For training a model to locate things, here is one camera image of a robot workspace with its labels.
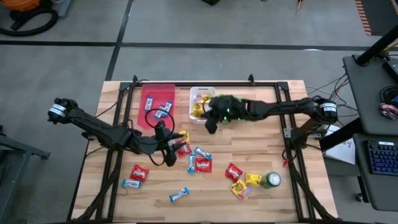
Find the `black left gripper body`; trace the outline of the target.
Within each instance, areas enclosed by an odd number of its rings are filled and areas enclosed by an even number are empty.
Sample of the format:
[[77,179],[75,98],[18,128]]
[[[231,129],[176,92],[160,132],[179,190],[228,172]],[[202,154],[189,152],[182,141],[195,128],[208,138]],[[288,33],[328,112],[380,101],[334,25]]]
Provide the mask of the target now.
[[[168,167],[172,167],[177,157],[173,146],[169,146],[169,141],[175,136],[169,128],[166,128],[164,121],[159,121],[154,126],[155,135],[151,137],[142,137],[141,152],[149,156],[150,161],[156,165],[161,166],[164,163]],[[163,156],[163,161],[159,164],[152,158],[153,153],[160,151]]]

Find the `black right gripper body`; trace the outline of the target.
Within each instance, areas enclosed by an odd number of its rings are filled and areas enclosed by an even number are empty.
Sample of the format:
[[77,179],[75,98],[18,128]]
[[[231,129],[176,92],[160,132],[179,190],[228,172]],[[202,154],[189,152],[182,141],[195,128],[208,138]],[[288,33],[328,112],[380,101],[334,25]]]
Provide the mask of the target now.
[[233,95],[215,96],[209,103],[203,104],[203,117],[206,118],[205,128],[210,134],[216,132],[218,123],[247,119],[248,116],[245,103]]

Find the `white plastic bin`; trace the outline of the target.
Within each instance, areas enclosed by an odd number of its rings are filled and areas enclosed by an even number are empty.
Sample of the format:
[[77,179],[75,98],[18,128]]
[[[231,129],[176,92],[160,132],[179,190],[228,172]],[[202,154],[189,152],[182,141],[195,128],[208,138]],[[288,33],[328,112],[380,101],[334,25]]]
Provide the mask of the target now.
[[205,118],[200,118],[192,114],[197,95],[208,95],[209,97],[214,97],[216,96],[216,89],[212,86],[194,86],[190,89],[189,118],[194,123],[204,123],[206,121]]

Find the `pink plastic bin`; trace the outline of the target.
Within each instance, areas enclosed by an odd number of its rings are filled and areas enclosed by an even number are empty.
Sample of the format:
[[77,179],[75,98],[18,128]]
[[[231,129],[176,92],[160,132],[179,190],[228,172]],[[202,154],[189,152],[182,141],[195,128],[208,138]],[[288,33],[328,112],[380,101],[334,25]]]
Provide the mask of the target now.
[[137,117],[137,124],[142,129],[150,129],[151,127],[147,124],[147,121],[155,126],[158,121],[165,121],[166,127],[172,129],[172,120],[170,116],[162,116],[160,119],[155,118],[157,111],[151,111],[145,119],[147,110],[145,109],[147,99],[152,98],[151,109],[159,109],[160,105],[165,106],[168,102],[172,105],[169,110],[169,114],[174,115],[174,105],[175,105],[175,85],[173,84],[146,84],[142,87],[141,100],[139,105],[139,113]]

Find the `green drink can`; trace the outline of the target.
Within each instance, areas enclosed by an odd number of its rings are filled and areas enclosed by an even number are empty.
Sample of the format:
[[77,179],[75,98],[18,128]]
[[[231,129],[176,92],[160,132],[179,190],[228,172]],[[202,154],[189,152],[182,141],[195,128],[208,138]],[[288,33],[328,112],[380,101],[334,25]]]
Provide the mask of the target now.
[[269,172],[261,178],[261,187],[270,189],[278,187],[282,182],[280,175],[276,172]]

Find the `black desk leg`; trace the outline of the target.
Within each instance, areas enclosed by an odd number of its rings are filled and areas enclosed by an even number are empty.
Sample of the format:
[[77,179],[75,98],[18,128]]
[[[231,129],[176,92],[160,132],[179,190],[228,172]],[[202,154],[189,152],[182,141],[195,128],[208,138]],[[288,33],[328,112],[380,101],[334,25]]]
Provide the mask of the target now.
[[336,145],[351,139],[356,133],[364,133],[364,129],[359,118],[356,118],[346,126],[343,126],[339,130],[322,138],[320,140],[321,151],[325,152]]

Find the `grey desk top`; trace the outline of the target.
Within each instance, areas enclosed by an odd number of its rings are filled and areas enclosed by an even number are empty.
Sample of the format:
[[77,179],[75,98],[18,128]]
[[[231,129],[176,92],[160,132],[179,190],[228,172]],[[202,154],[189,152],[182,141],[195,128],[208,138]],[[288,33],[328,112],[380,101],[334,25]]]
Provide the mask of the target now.
[[379,111],[380,91],[385,87],[397,85],[384,69],[385,63],[384,59],[374,58],[366,66],[360,66],[354,57],[343,57],[343,66],[364,132],[398,136],[398,119],[389,119]]

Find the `grey metal cart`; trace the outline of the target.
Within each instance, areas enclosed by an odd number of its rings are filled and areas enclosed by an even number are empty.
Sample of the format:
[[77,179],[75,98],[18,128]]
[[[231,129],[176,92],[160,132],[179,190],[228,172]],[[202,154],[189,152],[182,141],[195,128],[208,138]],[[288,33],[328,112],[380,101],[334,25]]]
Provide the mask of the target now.
[[0,125],[0,224],[5,224],[30,158],[48,159],[50,153],[15,141],[2,133],[2,129]]

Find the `pink wrapper bundle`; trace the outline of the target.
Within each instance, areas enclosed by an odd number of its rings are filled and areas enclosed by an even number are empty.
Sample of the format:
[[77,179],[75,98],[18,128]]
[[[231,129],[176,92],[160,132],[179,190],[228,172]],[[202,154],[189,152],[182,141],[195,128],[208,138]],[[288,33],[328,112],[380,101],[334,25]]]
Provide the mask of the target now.
[[394,105],[381,103],[379,106],[379,111],[389,119],[398,119],[398,108],[396,108]]

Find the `black metal pole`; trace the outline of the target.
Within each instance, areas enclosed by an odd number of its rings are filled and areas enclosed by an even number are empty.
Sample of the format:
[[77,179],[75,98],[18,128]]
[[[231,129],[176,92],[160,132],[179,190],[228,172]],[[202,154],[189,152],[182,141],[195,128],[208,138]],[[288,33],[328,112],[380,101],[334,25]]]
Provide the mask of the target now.
[[375,44],[360,56],[354,56],[354,61],[365,66],[372,58],[379,55],[398,38],[398,25],[394,26],[386,35],[382,36]]

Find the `black backlit keyboard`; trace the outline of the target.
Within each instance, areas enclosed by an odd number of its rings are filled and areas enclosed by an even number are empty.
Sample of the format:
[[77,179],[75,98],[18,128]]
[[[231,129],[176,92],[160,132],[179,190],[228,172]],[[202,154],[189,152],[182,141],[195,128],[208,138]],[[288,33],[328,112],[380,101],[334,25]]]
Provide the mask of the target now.
[[398,176],[398,145],[385,141],[365,141],[370,173]]

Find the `black desk device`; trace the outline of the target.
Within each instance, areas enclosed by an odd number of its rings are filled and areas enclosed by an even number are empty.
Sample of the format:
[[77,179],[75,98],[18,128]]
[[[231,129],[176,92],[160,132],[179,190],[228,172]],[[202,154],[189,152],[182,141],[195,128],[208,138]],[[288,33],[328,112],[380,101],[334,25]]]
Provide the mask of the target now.
[[387,74],[398,84],[398,59],[388,57],[383,64]]

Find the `black mat orange stripe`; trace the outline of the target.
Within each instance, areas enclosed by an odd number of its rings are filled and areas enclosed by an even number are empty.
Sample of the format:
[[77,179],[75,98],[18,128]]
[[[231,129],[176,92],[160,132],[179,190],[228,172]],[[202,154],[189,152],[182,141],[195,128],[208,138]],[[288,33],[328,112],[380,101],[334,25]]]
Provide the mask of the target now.
[[398,0],[355,0],[366,35],[383,36],[398,25]]

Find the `orange shop vacuum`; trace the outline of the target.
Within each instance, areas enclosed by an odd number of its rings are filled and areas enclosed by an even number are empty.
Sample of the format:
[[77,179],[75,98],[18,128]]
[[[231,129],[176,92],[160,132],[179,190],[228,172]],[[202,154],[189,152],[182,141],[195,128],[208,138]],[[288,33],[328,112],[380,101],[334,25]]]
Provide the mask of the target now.
[[53,9],[51,0],[1,0],[1,2],[10,10],[9,16],[14,21],[13,25],[10,26],[12,30],[20,29],[25,24],[23,19],[26,16],[33,15],[33,13],[42,9]]

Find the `black aluminium table frame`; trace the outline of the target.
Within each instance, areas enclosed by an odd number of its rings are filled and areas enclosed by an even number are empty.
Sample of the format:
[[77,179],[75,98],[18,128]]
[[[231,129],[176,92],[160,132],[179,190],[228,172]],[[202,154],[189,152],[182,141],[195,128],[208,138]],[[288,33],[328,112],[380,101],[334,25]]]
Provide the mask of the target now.
[[[176,81],[105,82],[98,106],[98,117],[113,126],[129,127],[144,136],[154,135],[154,126],[142,129],[137,124],[142,87],[146,84],[175,85],[172,130],[189,132],[191,147],[211,154],[211,173],[188,173],[189,156],[178,157],[172,167],[154,165],[146,154],[122,148],[101,149],[98,141],[89,143],[81,165],[74,199],[67,222],[97,223],[335,223],[336,207],[319,143],[311,139],[306,148],[289,147],[291,130],[310,118],[305,114],[269,116],[250,122],[236,120],[218,123],[210,134],[204,123],[189,118],[189,95],[193,86],[212,86],[219,95],[277,103],[301,100],[307,96],[303,81]],[[285,159],[291,162],[282,167]],[[245,173],[266,175],[276,172],[282,182],[265,189],[247,185],[239,200],[230,187],[225,170],[232,163]],[[138,164],[149,169],[139,189],[121,187]],[[190,191],[174,203],[169,195],[187,187]]]

